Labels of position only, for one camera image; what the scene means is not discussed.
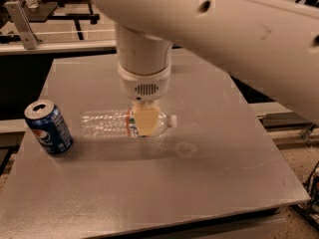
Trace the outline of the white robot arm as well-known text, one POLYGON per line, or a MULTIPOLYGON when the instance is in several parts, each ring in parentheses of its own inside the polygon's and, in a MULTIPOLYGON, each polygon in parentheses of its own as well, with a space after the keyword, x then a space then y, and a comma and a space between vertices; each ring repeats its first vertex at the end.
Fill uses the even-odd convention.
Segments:
POLYGON ((317 9, 284 0, 92 0, 116 24, 120 71, 146 78, 177 44, 319 123, 317 9))

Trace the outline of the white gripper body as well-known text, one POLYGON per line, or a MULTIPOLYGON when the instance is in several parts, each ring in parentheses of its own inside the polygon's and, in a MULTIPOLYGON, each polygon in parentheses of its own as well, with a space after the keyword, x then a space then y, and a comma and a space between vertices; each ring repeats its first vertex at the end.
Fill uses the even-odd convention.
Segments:
POLYGON ((148 76, 139 76, 118 65, 120 86, 124 94, 133 101, 155 101, 164 96, 169 88, 171 65, 148 76))

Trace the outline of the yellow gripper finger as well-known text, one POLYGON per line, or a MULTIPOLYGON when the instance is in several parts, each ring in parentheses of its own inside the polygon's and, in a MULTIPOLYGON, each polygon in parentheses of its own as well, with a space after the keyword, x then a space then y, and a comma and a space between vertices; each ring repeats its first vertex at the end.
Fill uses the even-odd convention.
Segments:
POLYGON ((133 115, 139 135, 149 136, 157 127, 160 108, 154 101, 133 102, 133 115))

